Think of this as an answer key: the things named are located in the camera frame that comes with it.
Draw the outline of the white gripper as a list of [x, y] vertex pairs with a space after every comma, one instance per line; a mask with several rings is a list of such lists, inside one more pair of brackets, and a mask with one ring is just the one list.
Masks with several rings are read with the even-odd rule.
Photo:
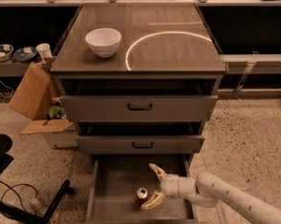
[[161, 181], [162, 192], [155, 190], [150, 199], [141, 205], [143, 210], [153, 209], [161, 205], [165, 197], [167, 199], [190, 200], [197, 194], [195, 180], [193, 178], [168, 175], [161, 167], [154, 163], [150, 163], [148, 166]]

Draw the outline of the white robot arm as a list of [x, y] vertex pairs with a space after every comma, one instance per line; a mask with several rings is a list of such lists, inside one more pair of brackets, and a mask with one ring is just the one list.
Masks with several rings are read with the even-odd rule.
[[281, 224], [281, 210], [228, 184], [208, 172], [195, 178], [167, 174], [154, 163], [149, 168], [160, 181], [160, 190], [141, 205], [155, 208], [167, 200], [183, 199], [204, 208], [213, 208], [222, 201], [251, 224]]

